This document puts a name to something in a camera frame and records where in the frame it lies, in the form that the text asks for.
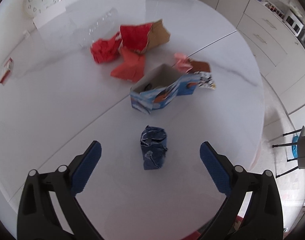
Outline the blue cloth under chair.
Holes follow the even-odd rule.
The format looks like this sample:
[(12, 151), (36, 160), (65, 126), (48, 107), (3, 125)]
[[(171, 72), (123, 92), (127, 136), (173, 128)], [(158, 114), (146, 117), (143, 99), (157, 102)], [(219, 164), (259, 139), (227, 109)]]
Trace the blue cloth under chair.
[[(292, 143), (298, 142), (298, 139), (299, 139), (299, 136), (295, 135), (295, 136), (292, 138)], [(297, 145), (292, 145), (292, 146), (291, 146), (291, 150), (292, 150), (293, 157), (294, 157), (295, 159), (298, 158), (298, 153), (297, 153), (298, 146), (297, 146)]]

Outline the grey chair with black legs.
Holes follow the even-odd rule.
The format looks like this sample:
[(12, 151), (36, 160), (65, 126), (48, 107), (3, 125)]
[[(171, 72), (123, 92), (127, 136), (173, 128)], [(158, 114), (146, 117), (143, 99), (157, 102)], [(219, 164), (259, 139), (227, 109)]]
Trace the grey chair with black legs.
[(284, 133), (283, 136), (291, 135), (299, 133), (299, 136), (297, 136), (297, 140), (292, 140), (291, 143), (287, 144), (279, 144), (279, 145), (272, 145), (272, 148), (279, 148), (279, 147), (288, 147), (291, 146), (292, 150), (297, 150), (297, 155), (294, 156), (293, 159), (287, 159), (287, 162), (291, 162), (296, 160), (298, 165), (282, 174), (276, 175), (276, 178), (280, 178), (286, 174), (289, 174), (297, 169), (304, 169), (305, 170), (305, 126), (302, 126), (301, 129)]

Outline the blue printed cardboard box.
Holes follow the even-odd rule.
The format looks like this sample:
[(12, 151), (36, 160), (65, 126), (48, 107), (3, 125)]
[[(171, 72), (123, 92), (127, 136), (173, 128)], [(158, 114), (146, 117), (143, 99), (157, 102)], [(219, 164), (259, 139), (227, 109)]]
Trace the blue printed cardboard box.
[(191, 95), (197, 88), (214, 90), (212, 72), (182, 73), (163, 64), (148, 72), (130, 89), (132, 108), (150, 114), (163, 109), (177, 96)]

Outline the brown torn cardboard flap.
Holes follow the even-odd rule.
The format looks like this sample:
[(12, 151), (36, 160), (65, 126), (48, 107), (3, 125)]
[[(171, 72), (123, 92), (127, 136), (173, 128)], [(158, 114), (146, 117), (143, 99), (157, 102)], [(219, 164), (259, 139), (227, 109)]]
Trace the brown torn cardboard flap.
[(210, 64), (208, 62), (189, 60), (189, 63), (192, 68), (188, 71), (188, 73), (211, 72)]

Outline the pink paper scrap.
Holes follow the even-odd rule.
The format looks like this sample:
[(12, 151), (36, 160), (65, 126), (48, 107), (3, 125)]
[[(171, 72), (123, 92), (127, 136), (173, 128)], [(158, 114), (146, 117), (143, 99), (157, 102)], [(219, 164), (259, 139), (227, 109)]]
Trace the pink paper scrap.
[(187, 55), (182, 53), (175, 53), (174, 58), (176, 60), (174, 68), (179, 72), (187, 73), (193, 68)]

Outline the white round table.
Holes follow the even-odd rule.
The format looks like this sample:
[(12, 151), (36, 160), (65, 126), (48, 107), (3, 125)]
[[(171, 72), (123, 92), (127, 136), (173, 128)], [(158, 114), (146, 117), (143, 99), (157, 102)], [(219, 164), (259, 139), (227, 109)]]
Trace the white round table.
[[(160, 19), (170, 32), (167, 44), (147, 53), (146, 72), (182, 52), (210, 64), (216, 89), (198, 88), (151, 114), (133, 109), (131, 83), (110, 76), (118, 63), (95, 63), (72, 37), (112, 8), (112, 33)], [(0, 191), (10, 231), (28, 172), (52, 172), (93, 140), (102, 157), (77, 199), (105, 239), (181, 239), (210, 220), (224, 195), (199, 157), (201, 144), (249, 168), (263, 131), (263, 83), (239, 32), (198, 0), (79, 0), (29, 38), (16, 32), (21, 10), (20, 0), (0, 5), (0, 76), (14, 61), (0, 84)], [(167, 134), (157, 170), (143, 167), (146, 126)]]

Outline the orange-red paper piece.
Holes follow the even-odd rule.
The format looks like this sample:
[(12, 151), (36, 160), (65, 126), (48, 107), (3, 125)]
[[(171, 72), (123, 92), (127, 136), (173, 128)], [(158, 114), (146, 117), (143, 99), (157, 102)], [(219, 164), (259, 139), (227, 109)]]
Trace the orange-red paper piece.
[(144, 76), (145, 55), (137, 54), (125, 47), (121, 47), (120, 52), (124, 62), (114, 68), (110, 76), (130, 82), (138, 82)]

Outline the red crumpled paper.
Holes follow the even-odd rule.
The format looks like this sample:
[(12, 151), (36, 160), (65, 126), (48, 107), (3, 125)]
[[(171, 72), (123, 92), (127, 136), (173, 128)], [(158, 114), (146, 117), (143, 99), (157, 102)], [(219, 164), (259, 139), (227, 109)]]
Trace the red crumpled paper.
[(94, 61), (97, 64), (101, 64), (116, 60), (120, 55), (119, 47), (121, 42), (120, 32), (117, 32), (108, 40), (98, 39), (90, 48)]

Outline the small red white box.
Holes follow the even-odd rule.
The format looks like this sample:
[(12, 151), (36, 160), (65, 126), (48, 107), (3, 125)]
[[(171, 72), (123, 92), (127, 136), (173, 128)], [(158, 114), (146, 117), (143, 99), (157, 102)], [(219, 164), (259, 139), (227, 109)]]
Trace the small red white box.
[(0, 76), (0, 84), (3, 85), (5, 83), (5, 80), (10, 75), (13, 67), (14, 67), (14, 61), (10, 57), (10, 58), (8, 58), (8, 60), (6, 61), (6, 63), (4, 64), (4, 66), (2, 68), (2, 73), (1, 73), (1, 76)]

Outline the white drawer cabinet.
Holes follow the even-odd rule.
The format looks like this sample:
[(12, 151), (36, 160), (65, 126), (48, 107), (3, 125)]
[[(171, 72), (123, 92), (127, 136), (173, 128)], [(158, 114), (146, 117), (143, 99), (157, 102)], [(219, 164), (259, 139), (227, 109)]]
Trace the white drawer cabinet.
[(274, 65), (264, 76), (286, 74), (296, 80), (305, 75), (305, 51), (289, 28), (257, 0), (249, 0), (237, 28)]

